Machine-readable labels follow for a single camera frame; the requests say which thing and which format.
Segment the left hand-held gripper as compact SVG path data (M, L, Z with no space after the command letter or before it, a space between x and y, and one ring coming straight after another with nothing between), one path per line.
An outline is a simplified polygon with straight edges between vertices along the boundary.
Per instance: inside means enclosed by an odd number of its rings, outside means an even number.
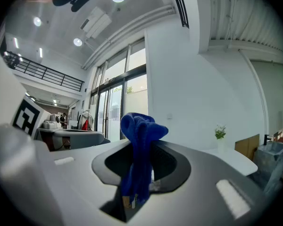
M34 129L34 119L42 114L24 97L24 87L0 55L0 192L7 202L1 214L16 209L28 220L51 220L48 147L13 126L19 121Z

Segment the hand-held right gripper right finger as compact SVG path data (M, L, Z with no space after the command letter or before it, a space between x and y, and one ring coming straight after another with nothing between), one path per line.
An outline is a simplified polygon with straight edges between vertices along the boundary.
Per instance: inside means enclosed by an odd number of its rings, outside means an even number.
M154 194L132 218L132 226L252 226L267 199L248 177L216 156L158 141L184 155L189 178L171 193Z

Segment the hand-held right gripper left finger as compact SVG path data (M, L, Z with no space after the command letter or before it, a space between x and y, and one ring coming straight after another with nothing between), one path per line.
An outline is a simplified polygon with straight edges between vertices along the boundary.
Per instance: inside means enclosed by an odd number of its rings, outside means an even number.
M123 139L117 142L102 144L82 149L51 152L54 160L72 157L74 160L58 165L66 184L84 202L95 206L99 213L105 213L105 219L120 219L119 224L133 226L125 214L120 191L121 177L110 170L105 159L118 152L130 141Z

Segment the blue cloth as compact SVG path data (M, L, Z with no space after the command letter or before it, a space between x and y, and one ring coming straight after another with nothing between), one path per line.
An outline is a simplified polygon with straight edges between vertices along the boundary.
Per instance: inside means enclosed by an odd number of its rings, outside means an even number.
M167 135L168 128L141 113L127 113L122 117L120 127L133 148L133 162L121 181L121 195L128 197L130 203L137 201L144 204L150 196L150 146L152 141L160 140Z

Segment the white vase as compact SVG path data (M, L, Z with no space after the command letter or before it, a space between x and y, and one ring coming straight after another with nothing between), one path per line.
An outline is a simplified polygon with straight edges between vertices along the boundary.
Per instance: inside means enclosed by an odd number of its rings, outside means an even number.
M226 151L225 138L217 139L217 149L219 153L224 153Z

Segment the white grey robot device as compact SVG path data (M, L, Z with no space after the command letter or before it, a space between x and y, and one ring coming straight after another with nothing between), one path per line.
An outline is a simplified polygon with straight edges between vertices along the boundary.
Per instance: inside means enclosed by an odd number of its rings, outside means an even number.
M62 127L60 117L57 114L51 114L49 120L45 120L42 124L44 129L59 129Z

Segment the grey padded chair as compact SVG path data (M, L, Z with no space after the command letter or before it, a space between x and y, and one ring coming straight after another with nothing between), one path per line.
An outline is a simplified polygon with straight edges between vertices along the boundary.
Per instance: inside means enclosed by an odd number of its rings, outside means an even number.
M53 143L56 151L82 149L110 143L104 134L96 131L61 129L53 133Z

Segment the black balcony railing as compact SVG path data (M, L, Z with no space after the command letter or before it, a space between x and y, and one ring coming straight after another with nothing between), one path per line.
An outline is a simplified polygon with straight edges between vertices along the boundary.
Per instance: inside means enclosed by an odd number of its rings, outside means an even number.
M42 64L10 51L4 52L3 58L8 67L15 71L19 71L22 74L27 74L67 89L80 92L84 84L82 80L43 66Z

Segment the brown wooden panel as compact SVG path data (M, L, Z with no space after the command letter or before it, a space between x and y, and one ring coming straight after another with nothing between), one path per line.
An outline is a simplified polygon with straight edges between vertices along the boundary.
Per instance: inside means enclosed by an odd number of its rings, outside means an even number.
M252 161L258 146L259 134L235 142L234 149Z

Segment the grey stone sink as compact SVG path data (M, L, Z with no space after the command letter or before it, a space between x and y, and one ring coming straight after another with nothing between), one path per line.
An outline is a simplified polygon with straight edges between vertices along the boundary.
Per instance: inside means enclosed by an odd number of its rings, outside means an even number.
M258 170L248 177L259 186L266 197L274 198L281 188L283 143L269 141L266 145L260 145L254 153L253 162Z

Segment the black-framed glass door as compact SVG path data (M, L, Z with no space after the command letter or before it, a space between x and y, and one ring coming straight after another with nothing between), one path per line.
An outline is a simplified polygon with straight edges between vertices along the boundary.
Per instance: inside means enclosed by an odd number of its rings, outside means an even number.
M89 110L93 130L114 142L124 138L122 117L129 112L148 114L145 39L141 38L97 68Z

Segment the white ceiling air conditioner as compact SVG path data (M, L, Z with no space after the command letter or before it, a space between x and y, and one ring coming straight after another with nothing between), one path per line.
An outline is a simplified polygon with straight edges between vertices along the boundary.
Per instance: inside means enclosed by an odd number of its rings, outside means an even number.
M80 29L85 32L86 38L97 38L98 35L112 22L111 18L99 7L95 7Z

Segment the white ceiling pipes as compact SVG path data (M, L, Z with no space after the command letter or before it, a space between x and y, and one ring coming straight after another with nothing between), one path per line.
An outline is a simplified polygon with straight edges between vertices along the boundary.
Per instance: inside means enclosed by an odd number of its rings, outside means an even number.
M139 31L147 28L150 25L156 24L161 20L175 15L176 10L173 5L165 5L150 12L147 12L136 19L130 21L110 37L108 37L100 46L90 55L82 69L87 70L93 64L97 63L99 59L104 56L105 53L109 52L124 40L135 35Z

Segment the black ceiling track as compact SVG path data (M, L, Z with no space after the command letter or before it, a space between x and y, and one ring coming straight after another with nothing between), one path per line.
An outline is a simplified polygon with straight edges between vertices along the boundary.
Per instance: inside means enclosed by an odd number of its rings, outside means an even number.
M188 21L187 10L185 7L184 0L175 0L175 2L178 8L178 13L181 19L182 27L189 28L189 21Z

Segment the white vertical wall pipe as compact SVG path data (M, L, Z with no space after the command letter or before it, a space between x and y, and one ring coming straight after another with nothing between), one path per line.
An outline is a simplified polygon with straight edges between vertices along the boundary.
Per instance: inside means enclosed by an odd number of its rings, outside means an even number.
M246 53L244 50L242 49L238 49L239 53L241 54L241 56L243 57L243 59L245 60L245 62L247 63L253 77L254 77L254 81L256 83L257 89L258 89L258 93L259 93L259 97L261 100L261 104L262 104L262 111L263 111L263 116L264 116L264 134L268 134L269 132L269 117L268 117L268 108L267 108L267 103L266 103L266 97L263 91L263 87L262 84L260 82L260 79L258 77L258 74L252 64L252 62L250 61L250 59L247 57Z

